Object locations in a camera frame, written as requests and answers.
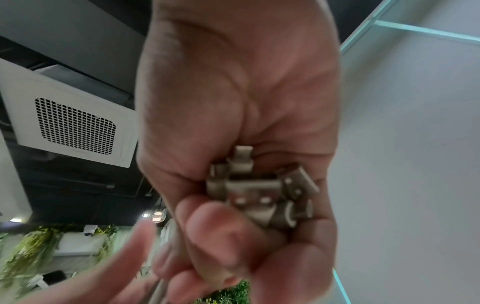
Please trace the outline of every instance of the palm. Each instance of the palm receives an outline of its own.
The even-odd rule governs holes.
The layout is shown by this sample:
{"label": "palm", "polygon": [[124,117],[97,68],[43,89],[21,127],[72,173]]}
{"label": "palm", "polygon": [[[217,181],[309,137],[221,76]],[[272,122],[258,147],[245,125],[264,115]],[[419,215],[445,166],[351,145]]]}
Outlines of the palm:
{"label": "palm", "polygon": [[[337,145],[339,53],[330,15],[317,5],[154,5],[137,82],[138,159],[173,212],[203,193],[209,164],[235,144],[254,146],[256,170],[300,162],[325,185]],[[317,209],[335,225],[328,198]],[[336,230],[326,229],[334,247]]]}

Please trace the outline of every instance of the air conditioner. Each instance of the air conditioner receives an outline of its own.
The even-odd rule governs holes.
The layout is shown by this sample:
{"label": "air conditioner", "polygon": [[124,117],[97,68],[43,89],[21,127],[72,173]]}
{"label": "air conditioner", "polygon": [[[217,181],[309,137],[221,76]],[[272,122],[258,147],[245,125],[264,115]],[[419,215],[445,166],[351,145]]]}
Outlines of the air conditioner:
{"label": "air conditioner", "polygon": [[0,92],[19,144],[130,167],[138,141],[134,110],[3,59]]}

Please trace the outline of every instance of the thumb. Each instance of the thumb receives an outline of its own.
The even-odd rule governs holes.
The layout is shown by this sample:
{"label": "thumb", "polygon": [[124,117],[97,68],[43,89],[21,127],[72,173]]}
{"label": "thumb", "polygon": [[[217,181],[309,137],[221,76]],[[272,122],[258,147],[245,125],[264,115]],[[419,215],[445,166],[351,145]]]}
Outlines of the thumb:
{"label": "thumb", "polygon": [[130,240],[109,261],[81,275],[35,293],[19,304],[104,304],[136,277],[155,240],[156,227],[142,220]]}

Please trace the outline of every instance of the light strip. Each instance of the light strip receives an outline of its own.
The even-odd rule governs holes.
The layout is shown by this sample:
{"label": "light strip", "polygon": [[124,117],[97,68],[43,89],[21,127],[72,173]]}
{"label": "light strip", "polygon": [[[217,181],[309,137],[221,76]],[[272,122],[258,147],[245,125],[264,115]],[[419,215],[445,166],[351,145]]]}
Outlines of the light strip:
{"label": "light strip", "polygon": [[345,54],[363,36],[397,0],[383,0],[380,5],[365,19],[360,26],[341,44],[340,52]]}
{"label": "light strip", "polygon": [[403,24],[403,23],[376,20],[374,25],[384,27],[384,28],[398,29],[403,31],[426,34],[426,35],[440,37],[440,38],[448,38],[456,41],[463,41],[463,42],[469,42],[469,43],[475,43],[475,44],[480,43],[480,37],[478,36],[471,36],[471,35],[459,34],[459,33],[447,32],[447,31],[441,31],[441,30],[434,30],[434,29],[417,27],[417,26],[412,26],[412,25]]}
{"label": "light strip", "polygon": [[340,291],[341,291],[343,297],[345,298],[346,304],[352,304],[349,296],[347,295],[347,292],[345,291],[345,288],[344,288],[342,282],[340,281],[339,275],[337,274],[337,271],[335,269],[333,270],[333,276],[335,277],[335,281],[338,284],[338,287],[340,288]]}

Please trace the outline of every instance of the human hand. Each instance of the human hand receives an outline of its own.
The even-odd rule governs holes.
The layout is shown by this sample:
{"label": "human hand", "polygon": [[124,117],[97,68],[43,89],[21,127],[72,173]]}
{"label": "human hand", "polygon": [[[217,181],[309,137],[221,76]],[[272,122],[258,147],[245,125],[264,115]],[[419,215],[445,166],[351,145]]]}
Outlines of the human hand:
{"label": "human hand", "polygon": [[28,296],[18,304],[134,304],[157,281],[155,276],[132,281],[148,258],[157,228],[139,222],[120,252],[109,261],[72,279]]}
{"label": "human hand", "polygon": [[[329,288],[339,57],[325,1],[154,1],[137,77],[137,157],[182,231],[154,266],[171,278],[169,301],[238,277],[251,281],[253,304],[304,304]],[[257,172],[301,163],[321,188],[315,218],[285,235],[206,197],[209,164],[237,144],[254,146]]]}

